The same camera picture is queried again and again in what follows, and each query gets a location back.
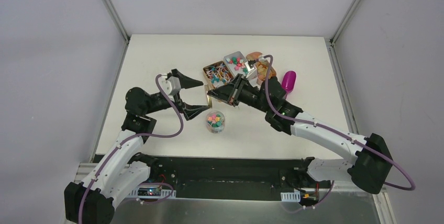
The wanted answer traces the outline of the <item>clear plastic cup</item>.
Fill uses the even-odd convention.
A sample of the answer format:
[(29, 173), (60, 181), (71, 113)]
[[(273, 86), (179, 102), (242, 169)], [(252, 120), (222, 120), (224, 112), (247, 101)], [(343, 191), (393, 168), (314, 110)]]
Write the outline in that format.
[(225, 128), (225, 115), (217, 110), (209, 112), (206, 116), (206, 127), (211, 133), (221, 133)]

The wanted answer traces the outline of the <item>magenta plastic scoop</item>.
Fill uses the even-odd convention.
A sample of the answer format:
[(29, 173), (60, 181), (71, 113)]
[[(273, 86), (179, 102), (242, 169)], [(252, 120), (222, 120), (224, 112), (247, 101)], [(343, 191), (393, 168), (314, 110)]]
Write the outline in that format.
[(286, 91), (287, 94), (293, 91), (296, 80), (297, 80), (297, 73), (295, 71), (287, 71), (284, 74), (281, 86)]

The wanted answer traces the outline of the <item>gold ring lid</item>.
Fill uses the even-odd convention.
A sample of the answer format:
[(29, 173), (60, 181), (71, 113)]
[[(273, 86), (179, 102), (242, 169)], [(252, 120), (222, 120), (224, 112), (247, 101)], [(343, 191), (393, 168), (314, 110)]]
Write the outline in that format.
[(206, 98), (209, 108), (212, 108), (213, 107), (212, 98), (208, 94), (206, 95)]

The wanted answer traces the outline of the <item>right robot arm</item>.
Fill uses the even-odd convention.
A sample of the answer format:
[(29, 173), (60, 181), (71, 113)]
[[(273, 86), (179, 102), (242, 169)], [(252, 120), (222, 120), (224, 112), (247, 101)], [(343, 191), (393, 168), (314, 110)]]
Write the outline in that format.
[(286, 91), (276, 77), (257, 88), (239, 74), (207, 95), (234, 107), (243, 103), (262, 111), (276, 131), (307, 139), (340, 156), (333, 160), (309, 158), (306, 167), (297, 173), (304, 187), (320, 181), (346, 181), (367, 193), (378, 194), (393, 166), (383, 137), (376, 133), (365, 137), (318, 121), (285, 99)]

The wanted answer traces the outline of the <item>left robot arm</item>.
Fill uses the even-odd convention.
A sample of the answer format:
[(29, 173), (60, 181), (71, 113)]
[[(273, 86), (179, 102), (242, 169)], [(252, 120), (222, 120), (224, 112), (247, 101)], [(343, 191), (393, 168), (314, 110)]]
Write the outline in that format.
[[(154, 184), (160, 171), (155, 161), (132, 161), (141, 147), (152, 138), (174, 138), (182, 133), (184, 121), (209, 109), (208, 105), (188, 105), (180, 91), (203, 86), (203, 82), (172, 69), (155, 77), (158, 92), (149, 94), (139, 87), (125, 95), (127, 115), (114, 144), (96, 167), (79, 183), (70, 182), (64, 190), (65, 217), (73, 223), (110, 223), (119, 204), (137, 186)], [(148, 114), (172, 108), (180, 128), (177, 132), (154, 133), (157, 121)]]

